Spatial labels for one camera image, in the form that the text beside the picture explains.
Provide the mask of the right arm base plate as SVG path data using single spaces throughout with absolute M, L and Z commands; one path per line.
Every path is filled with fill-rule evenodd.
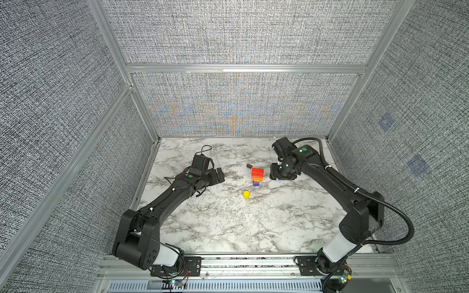
M 327 276 L 343 275 L 351 273 L 351 268 L 346 262 L 331 262 L 325 256 L 295 256 L 294 263 L 298 266 L 301 276 Z

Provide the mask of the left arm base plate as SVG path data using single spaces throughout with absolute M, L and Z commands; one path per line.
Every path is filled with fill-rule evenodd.
M 174 266 L 156 266 L 150 267 L 150 276 L 164 280 L 182 277 L 199 277 L 202 268 L 202 257 L 185 256 L 175 263 Z

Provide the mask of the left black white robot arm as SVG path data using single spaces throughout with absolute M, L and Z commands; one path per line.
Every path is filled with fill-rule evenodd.
M 205 171 L 191 168 L 177 175 L 171 186 L 157 199 L 139 210 L 129 209 L 123 213 L 112 254 L 142 270 L 166 266 L 180 271 L 183 252 L 161 242 L 160 228 L 184 201 L 224 181 L 225 175 L 221 168 Z

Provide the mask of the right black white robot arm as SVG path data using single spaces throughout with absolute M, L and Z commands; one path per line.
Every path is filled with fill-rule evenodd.
M 271 164 L 271 179 L 293 181 L 299 175 L 306 175 L 333 196 L 346 212 L 339 223 L 339 232 L 318 251 L 315 260 L 321 274 L 335 273 L 348 256 L 360 250 L 383 226 L 384 209 L 376 202 L 383 196 L 375 192 L 370 200 L 359 195 L 357 187 L 327 163 L 322 151 L 310 145 L 298 147 L 284 137 L 273 143 L 272 149 L 278 162 Z

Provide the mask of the red rectangular wood block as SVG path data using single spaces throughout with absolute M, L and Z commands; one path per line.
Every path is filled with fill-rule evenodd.
M 265 170 L 262 168 L 252 168 L 251 169 L 251 176 L 252 177 L 264 177 Z

